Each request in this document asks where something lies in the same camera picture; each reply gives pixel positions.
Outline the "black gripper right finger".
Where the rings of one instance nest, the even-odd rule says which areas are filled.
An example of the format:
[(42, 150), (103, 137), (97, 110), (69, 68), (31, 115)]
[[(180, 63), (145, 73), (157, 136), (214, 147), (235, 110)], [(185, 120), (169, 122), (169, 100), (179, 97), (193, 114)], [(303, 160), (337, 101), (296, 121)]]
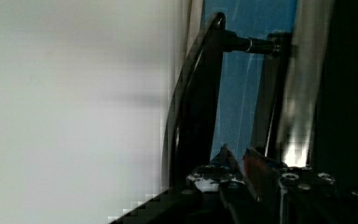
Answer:
[(309, 167), (286, 167), (248, 148), (242, 157), (245, 176), (256, 200), (272, 215), (274, 224), (336, 224), (335, 178)]

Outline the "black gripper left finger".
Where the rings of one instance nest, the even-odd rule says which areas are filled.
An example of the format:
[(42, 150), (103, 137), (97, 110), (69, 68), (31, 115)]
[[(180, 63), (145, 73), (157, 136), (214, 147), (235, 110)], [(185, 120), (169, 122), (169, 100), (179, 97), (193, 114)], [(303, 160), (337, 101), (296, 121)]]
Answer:
[(186, 176), (186, 184), (202, 193), (217, 192), (223, 183), (245, 184), (241, 168), (231, 150), (224, 144), (206, 165), (196, 167)]

